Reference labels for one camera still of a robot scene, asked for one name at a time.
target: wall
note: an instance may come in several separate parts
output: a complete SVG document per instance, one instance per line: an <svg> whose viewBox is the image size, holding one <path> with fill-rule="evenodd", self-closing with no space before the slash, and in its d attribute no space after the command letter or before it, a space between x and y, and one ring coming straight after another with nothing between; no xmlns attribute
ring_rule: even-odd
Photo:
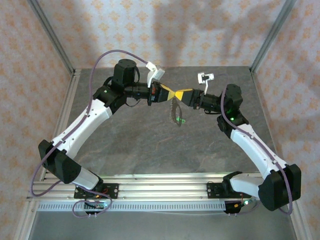
<svg viewBox="0 0 320 240"><path fill-rule="evenodd" d="M0 239L11 240L70 77L27 1L2 0L0 16Z"/></svg>
<svg viewBox="0 0 320 240"><path fill-rule="evenodd" d="M164 67L249 66L285 0L39 2L72 65L91 68L112 49ZM113 67L119 57L100 67Z"/></svg>
<svg viewBox="0 0 320 240"><path fill-rule="evenodd" d="M320 2L298 0L263 63L257 86L276 149L302 170L302 197L320 239Z"/></svg>

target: gray marble surface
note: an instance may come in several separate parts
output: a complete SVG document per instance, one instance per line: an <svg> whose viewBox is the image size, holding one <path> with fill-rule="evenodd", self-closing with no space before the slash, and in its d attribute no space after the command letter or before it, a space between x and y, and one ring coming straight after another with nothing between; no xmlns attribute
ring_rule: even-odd
<svg viewBox="0 0 320 240"><path fill-rule="evenodd" d="M141 82L146 82L148 70L140 68ZM74 97L69 124L85 109L89 100L90 69L81 71ZM165 69L161 82L173 91L199 86L197 73L214 73L208 93L220 95L228 83L241 87L241 111L260 138L274 149L249 68L228 67L171 67ZM97 69L93 91L113 75L113 68ZM131 108L122 106L87 139L75 161L94 173L170 174L255 172L257 168L246 154L222 133L217 115L206 115L180 102L185 123L178 127L170 122L170 102L148 106L142 100Z"/></svg>

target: yellow object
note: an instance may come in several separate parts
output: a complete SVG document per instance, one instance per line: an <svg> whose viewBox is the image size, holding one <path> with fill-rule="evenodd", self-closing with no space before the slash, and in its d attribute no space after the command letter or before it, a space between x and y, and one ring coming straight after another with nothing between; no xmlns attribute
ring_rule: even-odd
<svg viewBox="0 0 320 240"><path fill-rule="evenodd" d="M182 89L182 90L178 90L175 92L175 96L176 98L178 98L180 101L182 101L182 96L184 95L184 92L189 92L192 91L192 88L189 89Z"/></svg>
<svg viewBox="0 0 320 240"><path fill-rule="evenodd" d="M168 93L168 99L167 100L170 100L170 99L172 99L174 96L175 96L175 92L174 91L172 91L170 88L168 88L167 86L165 86L165 85L163 85L163 84L160 84L160 86L163 88L163 89L165 89L165 90L167 90L169 93Z"/></svg>

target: gray tabletop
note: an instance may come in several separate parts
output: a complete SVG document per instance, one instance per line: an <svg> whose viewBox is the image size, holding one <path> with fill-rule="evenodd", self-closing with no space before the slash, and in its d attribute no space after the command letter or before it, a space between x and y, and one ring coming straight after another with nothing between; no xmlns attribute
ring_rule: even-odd
<svg viewBox="0 0 320 240"><path fill-rule="evenodd" d="M141 82L148 70L140 68ZM90 69L83 69L75 93L69 124L85 109L89 99ZM241 87L241 111L260 138L274 149L262 111L257 90L245 66L228 67L171 67L165 69L161 82L173 91L199 86L197 73L214 73L208 93L220 95L228 83ZM99 88L113 68L97 69L93 90ZM79 150L75 160L94 173L170 174L255 172L248 156L219 130L216 115L206 115L179 103L185 123L178 127L170 122L170 102L148 106L142 100L131 108L122 106L110 119L101 124Z"/></svg>
<svg viewBox="0 0 320 240"><path fill-rule="evenodd" d="M263 206L237 217L212 212L107 212L96 219L80 219L71 212L37 212L35 223L30 240L297 239L289 216Z"/></svg>

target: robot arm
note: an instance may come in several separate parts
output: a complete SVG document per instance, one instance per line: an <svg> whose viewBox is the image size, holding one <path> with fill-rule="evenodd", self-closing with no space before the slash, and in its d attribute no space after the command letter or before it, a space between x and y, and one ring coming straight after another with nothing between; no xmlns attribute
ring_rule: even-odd
<svg viewBox="0 0 320 240"><path fill-rule="evenodd" d="M289 195L292 200L301 196L301 170L296 164L288 165L283 159L277 156L255 133L249 121L242 115L239 108L243 101L239 86L229 84L223 96L205 94L204 91L196 89L180 90L175 96L194 109L204 109L205 112L222 114L217 117L217 123L222 132L236 143L247 154L251 161L258 168L261 178L250 177L240 171L233 172L223 178L221 186L211 196L232 195L235 192L249 194L262 202L270 211L274 211L289 203ZM289 190L286 186L284 171L288 180Z"/></svg>
<svg viewBox="0 0 320 240"><path fill-rule="evenodd" d="M158 69L150 62L147 66L151 68L152 78L159 80L162 77L164 71L161 68ZM113 77L108 78L92 96L89 112L89 106L87 106L64 132L51 142L43 140L39 144L38 149L42 159L54 146L57 146L43 163L43 167L63 183L74 183L88 190L100 192L103 184L102 179L73 160L80 147L100 124L109 119L126 103L127 97L133 97L137 100L147 99L148 104L151 105L151 103L167 101L174 96L169 88L158 82L150 84L150 87L149 83L135 82L135 71L138 70L134 61L120 60L114 67Z"/></svg>
<svg viewBox="0 0 320 240"><path fill-rule="evenodd" d="M218 196L216 198L220 198L221 194L224 194L228 198L236 192L246 193L259 198L262 204L271 211L286 205L289 202L289 193L277 163L284 170L289 181L292 200L300 198L301 171L299 167L295 164L288 165L256 135L248 120L239 110L243 101L239 86L235 84L227 86L223 96L223 108L221 108L222 94L215 96L199 89L183 89L174 92L157 81L151 83L152 78L160 79L164 71L154 67L153 64L149 64L149 69L147 83L135 82L136 63L129 59L120 60L114 67L113 77L108 78L93 95L91 110L88 112L86 108L63 133L51 142L43 140L39 144L40 156L43 158L54 146L60 143L43 166L65 184L74 183L88 190L101 192L103 180L73 160L82 144L101 123L126 103L127 98L146 99L150 106L152 103L160 103L176 97L187 106L194 109L204 109L207 114L213 112L220 115L223 109L228 121L231 121L233 126L220 115L217 118L220 130L243 149L262 175L263 180L249 177L240 171L228 174L223 178L222 183L214 183L221 186L212 196L216 195ZM83 124L65 139L65 136L84 116L86 118Z"/></svg>

